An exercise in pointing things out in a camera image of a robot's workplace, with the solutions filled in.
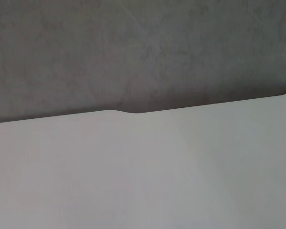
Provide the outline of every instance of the white table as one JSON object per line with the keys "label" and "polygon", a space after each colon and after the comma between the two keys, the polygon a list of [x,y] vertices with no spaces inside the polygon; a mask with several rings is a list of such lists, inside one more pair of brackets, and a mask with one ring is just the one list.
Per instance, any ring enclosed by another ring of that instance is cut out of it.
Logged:
{"label": "white table", "polygon": [[1,123],[0,229],[286,229],[286,95]]}

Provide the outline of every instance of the white tabletop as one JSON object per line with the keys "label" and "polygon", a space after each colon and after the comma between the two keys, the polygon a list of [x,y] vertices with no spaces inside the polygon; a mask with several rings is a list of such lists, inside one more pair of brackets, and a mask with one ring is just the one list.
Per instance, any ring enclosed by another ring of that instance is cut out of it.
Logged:
{"label": "white tabletop", "polygon": [[286,95],[0,124],[0,229],[286,229]]}

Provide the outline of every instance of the gray textured surface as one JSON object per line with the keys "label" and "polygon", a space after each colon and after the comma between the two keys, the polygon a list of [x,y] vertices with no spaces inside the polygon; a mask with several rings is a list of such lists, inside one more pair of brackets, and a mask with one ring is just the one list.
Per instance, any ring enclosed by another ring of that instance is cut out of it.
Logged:
{"label": "gray textured surface", "polygon": [[286,0],[0,0],[0,121],[286,93]]}

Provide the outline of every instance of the gray wall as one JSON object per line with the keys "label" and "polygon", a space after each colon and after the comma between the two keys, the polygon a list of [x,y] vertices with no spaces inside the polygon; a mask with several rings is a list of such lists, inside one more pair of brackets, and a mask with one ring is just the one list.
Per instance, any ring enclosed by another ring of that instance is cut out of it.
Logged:
{"label": "gray wall", "polygon": [[286,0],[0,0],[0,122],[286,93]]}

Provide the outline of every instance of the white surface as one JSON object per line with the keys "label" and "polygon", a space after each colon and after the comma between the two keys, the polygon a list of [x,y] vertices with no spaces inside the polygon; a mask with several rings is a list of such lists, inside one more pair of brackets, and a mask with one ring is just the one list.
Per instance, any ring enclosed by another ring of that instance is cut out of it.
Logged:
{"label": "white surface", "polygon": [[286,95],[0,124],[0,229],[286,229]]}

